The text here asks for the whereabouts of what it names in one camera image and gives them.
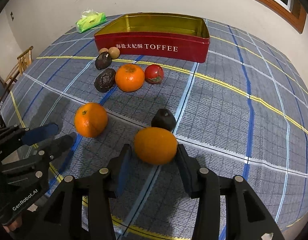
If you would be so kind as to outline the person left hand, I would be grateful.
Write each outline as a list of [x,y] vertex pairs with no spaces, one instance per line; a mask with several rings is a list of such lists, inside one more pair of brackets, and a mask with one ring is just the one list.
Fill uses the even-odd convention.
[[21,227],[22,224],[23,224],[22,218],[21,216],[19,216],[10,225],[7,225],[7,226],[4,225],[3,227],[7,233],[10,233],[16,230],[17,228]]

